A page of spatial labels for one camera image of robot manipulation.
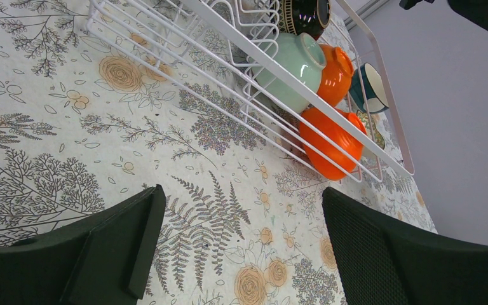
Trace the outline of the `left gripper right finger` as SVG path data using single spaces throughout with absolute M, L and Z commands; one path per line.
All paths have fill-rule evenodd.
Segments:
M 322 207 L 349 304 L 488 304 L 488 246 L 448 238 L 328 187 Z

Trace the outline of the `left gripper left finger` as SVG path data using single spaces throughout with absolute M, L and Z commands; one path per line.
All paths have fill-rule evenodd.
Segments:
M 0 304 L 136 304 L 146 291 L 165 208 L 157 185 L 0 247 Z

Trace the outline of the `teal and white bowl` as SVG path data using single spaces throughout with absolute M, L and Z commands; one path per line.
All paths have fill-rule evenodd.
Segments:
M 362 112 L 378 114 L 390 108 L 381 76 L 370 63 L 362 64 L 355 71 L 349 94 Z

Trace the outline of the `orange bowl upper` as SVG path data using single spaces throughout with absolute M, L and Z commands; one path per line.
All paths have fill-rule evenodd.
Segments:
M 338 46 L 319 44 L 327 64 L 322 70 L 322 80 L 317 95 L 335 107 L 349 92 L 355 73 L 349 56 Z

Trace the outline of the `pale green bowl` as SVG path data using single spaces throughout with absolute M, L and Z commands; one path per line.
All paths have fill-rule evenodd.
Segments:
M 326 67 L 325 55 L 312 36 L 281 32 L 275 44 L 263 42 L 259 48 L 277 61 L 311 91 L 317 92 L 322 81 L 322 70 Z M 292 86 L 274 77 L 267 69 L 252 67 L 255 81 L 270 94 L 296 113 L 302 113 L 309 102 Z

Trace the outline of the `black gold-rimmed bowl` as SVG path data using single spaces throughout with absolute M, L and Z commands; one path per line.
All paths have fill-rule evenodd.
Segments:
M 309 34 L 316 41 L 330 23 L 329 0 L 283 0 L 278 10 L 281 32 Z

